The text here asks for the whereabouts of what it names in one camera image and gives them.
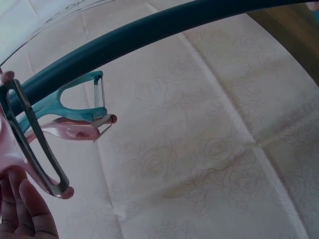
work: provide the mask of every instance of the black frame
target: black frame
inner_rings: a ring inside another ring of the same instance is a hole
[[[49,162],[51,163],[52,167],[54,168],[55,172],[60,178],[59,184],[57,185],[53,184],[49,176],[44,172],[39,161],[34,155],[27,139],[25,138],[19,126],[19,123],[16,121],[15,115],[12,111],[10,101],[8,98],[8,92],[10,90],[15,91],[18,97],[18,100],[21,104],[21,107],[31,124],[31,127],[41,145],[42,150],[44,151],[46,157],[48,158]],[[67,176],[65,175],[64,171],[62,170],[60,164],[56,160],[50,146],[48,145],[44,137],[44,134],[41,130],[41,127],[37,121],[37,118],[34,114],[34,111],[31,107],[31,104],[29,100],[27,99],[26,95],[24,94],[22,86],[18,80],[16,79],[9,80],[0,86],[0,104],[2,106],[4,116],[9,122],[12,132],[14,134],[14,137],[16,138],[24,156],[27,158],[28,162],[31,164],[32,168],[34,169],[34,171],[40,178],[41,182],[44,184],[45,188],[48,190],[48,193],[55,197],[61,197],[62,193],[69,186],[69,180]]]

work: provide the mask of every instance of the wooden surface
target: wooden surface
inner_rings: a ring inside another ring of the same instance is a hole
[[[272,34],[319,86],[319,22],[305,4],[248,13]]]

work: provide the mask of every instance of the teal peeler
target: teal peeler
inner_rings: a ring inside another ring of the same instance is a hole
[[[82,83],[93,81],[94,82],[94,108],[92,109],[70,109],[65,107],[61,103],[61,95],[63,91],[80,85]],[[102,87],[102,101],[103,106],[98,107],[100,96],[99,96],[99,81],[101,82]],[[35,116],[37,119],[45,116],[45,115],[57,115],[61,117],[68,118],[70,120],[84,120],[87,122],[93,122],[96,118],[102,118],[107,115],[108,111],[105,108],[105,95],[103,90],[103,72],[102,71],[94,71],[87,73],[74,81],[66,84],[61,87],[57,91],[45,97],[43,100],[36,103],[32,106],[33,111],[35,112]],[[22,132],[25,133],[30,127],[30,123],[26,117],[26,115],[22,116],[18,121],[19,125],[22,129]]]

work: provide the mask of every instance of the dark teal rod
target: dark teal rod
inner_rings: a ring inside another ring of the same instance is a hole
[[[88,42],[44,68],[22,86],[34,105],[85,73],[166,37],[230,16],[302,2],[306,0],[195,0],[175,6]],[[22,112],[15,94],[10,95],[10,102],[15,115]]]

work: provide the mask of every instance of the hand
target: hand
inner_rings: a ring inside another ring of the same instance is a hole
[[[58,239],[53,216],[21,168],[12,168],[0,181],[0,239]]]
[[[319,10],[319,1],[309,2],[307,6],[311,11],[317,11]]]

